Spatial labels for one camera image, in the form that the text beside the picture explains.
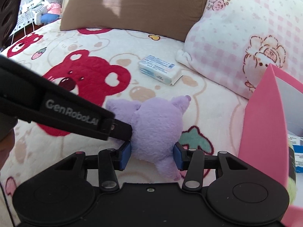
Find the person's left hand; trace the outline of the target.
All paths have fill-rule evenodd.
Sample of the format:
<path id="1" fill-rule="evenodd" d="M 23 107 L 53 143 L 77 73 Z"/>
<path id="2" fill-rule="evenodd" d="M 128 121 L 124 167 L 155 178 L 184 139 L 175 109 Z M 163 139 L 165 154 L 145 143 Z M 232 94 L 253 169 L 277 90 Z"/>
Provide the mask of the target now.
<path id="1" fill-rule="evenodd" d="M 15 133 L 12 129 L 0 142 L 0 169 L 2 169 L 15 144 Z"/>

